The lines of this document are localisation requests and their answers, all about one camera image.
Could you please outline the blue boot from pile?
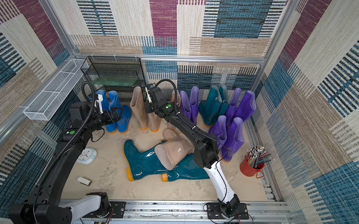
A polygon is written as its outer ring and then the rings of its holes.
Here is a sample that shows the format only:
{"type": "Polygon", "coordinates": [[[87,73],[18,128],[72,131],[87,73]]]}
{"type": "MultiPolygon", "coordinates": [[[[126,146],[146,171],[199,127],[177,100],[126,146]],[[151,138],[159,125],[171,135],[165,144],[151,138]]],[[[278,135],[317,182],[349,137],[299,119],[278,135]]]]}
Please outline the blue boot from pile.
{"type": "Polygon", "coordinates": [[[111,110],[111,108],[115,108],[118,115],[120,116],[120,119],[119,121],[111,125],[108,125],[106,129],[109,134],[114,134],[117,131],[119,131],[122,134],[125,134],[128,131],[129,123],[132,117],[131,109],[127,105],[123,105],[123,106],[121,105],[118,92],[110,91],[109,97],[110,97],[109,110],[111,110]]]}

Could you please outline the beige boot front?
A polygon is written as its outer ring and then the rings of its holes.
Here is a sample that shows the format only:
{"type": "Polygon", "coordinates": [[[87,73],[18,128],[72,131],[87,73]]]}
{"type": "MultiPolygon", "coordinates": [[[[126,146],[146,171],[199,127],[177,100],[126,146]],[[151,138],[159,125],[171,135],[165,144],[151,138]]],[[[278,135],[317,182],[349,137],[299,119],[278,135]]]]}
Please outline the beige boot front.
{"type": "Polygon", "coordinates": [[[161,118],[154,112],[148,114],[148,127],[152,132],[159,131],[161,118]]]}

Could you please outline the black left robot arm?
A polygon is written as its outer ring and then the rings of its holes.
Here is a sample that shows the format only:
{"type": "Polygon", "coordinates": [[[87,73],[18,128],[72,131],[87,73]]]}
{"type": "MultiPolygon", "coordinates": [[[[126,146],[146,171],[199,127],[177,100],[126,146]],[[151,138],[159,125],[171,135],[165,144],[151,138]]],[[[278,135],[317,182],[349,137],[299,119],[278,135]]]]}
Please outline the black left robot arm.
{"type": "Polygon", "coordinates": [[[91,98],[71,106],[71,119],[59,135],[55,152],[38,182],[23,202],[10,207],[9,218],[14,224],[71,224],[88,214],[109,216],[111,205],[105,192],[91,192],[64,207],[59,205],[70,172],[93,132],[118,122],[123,113],[121,107],[101,112],[93,84],[85,81],[82,87],[85,86],[89,86],[91,98]]]}

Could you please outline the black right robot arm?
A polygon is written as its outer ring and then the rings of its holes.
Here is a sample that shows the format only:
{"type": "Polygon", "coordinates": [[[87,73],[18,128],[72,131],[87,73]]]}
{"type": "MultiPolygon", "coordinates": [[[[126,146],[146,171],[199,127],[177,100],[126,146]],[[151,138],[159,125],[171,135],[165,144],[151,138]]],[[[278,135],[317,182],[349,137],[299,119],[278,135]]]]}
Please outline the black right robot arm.
{"type": "Polygon", "coordinates": [[[177,98],[174,102],[165,98],[159,88],[159,84],[162,82],[169,82],[173,86],[174,92],[177,92],[176,85],[169,79],[162,79],[156,84],[148,84],[145,86],[146,112],[148,114],[153,112],[171,123],[189,139],[194,146],[194,161],[205,170],[215,187],[221,214],[226,218],[233,218],[237,215],[240,200],[230,187],[221,169],[218,143],[215,137],[210,137],[180,111],[176,104],[177,98]]]}

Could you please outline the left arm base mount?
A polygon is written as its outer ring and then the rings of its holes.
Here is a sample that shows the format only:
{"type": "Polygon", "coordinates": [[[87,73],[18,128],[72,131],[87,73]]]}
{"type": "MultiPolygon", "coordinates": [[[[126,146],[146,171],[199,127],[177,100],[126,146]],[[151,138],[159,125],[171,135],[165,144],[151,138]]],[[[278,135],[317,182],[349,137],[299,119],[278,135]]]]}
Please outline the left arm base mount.
{"type": "Polygon", "coordinates": [[[84,218],[120,218],[122,219],[125,212],[126,202],[109,201],[108,206],[101,202],[100,209],[90,212],[84,216],[84,218]]]}

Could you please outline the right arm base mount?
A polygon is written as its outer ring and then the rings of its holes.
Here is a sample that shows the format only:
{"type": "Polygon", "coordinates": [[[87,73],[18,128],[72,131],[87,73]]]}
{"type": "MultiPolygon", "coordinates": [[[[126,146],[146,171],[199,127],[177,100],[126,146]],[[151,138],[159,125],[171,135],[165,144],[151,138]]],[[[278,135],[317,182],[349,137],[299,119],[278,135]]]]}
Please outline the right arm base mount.
{"type": "Polygon", "coordinates": [[[203,210],[207,213],[208,219],[212,220],[248,220],[250,218],[245,203],[240,203],[235,210],[226,210],[218,202],[208,202],[203,206],[203,210]]]}

